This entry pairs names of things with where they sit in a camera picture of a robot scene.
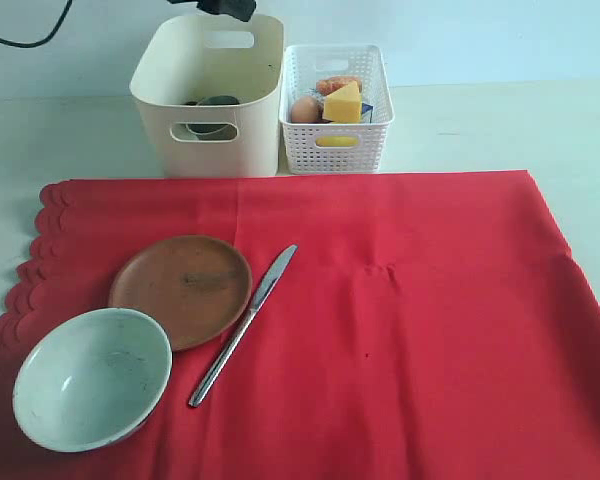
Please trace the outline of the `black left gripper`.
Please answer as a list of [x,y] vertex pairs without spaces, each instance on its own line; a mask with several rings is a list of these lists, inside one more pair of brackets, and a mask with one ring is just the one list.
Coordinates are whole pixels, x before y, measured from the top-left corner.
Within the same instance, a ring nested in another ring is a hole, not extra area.
[[249,22],[254,15],[257,2],[255,0],[167,0],[172,5],[195,4],[196,8],[206,14],[226,15],[241,22]]

